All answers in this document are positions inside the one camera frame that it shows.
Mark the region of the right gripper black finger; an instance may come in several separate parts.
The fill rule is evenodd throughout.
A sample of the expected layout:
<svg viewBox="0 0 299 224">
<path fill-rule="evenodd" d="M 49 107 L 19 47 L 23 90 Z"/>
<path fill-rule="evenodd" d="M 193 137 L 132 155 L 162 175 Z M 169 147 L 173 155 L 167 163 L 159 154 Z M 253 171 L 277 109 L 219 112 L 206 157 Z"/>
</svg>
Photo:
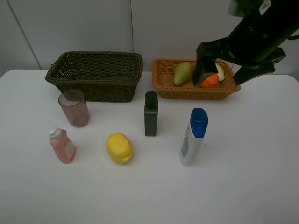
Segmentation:
<svg viewBox="0 0 299 224">
<path fill-rule="evenodd" d="M 202 42 L 196 49 L 196 65 L 192 77 L 193 85 L 199 86 L 213 74 L 217 73 L 215 62 L 226 59 L 227 38 L 211 42 Z"/>
<path fill-rule="evenodd" d="M 275 64 L 279 63 L 286 57 L 282 48 L 277 47 L 265 59 L 258 62 L 257 65 L 242 66 L 234 75 L 234 82 L 236 84 L 243 84 L 256 77 L 271 74 L 275 71 Z"/>
</svg>

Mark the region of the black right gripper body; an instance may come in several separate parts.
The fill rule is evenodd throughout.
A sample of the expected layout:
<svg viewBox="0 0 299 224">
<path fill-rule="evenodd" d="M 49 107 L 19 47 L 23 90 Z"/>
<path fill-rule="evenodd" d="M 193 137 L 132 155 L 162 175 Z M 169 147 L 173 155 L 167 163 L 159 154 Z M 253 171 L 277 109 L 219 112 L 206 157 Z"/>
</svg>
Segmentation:
<svg viewBox="0 0 299 224">
<path fill-rule="evenodd" d="M 254 65 L 265 59 L 285 40 L 297 40 L 297 0 L 232 0 L 228 13 L 241 22 L 227 37 L 227 61 Z"/>
</svg>

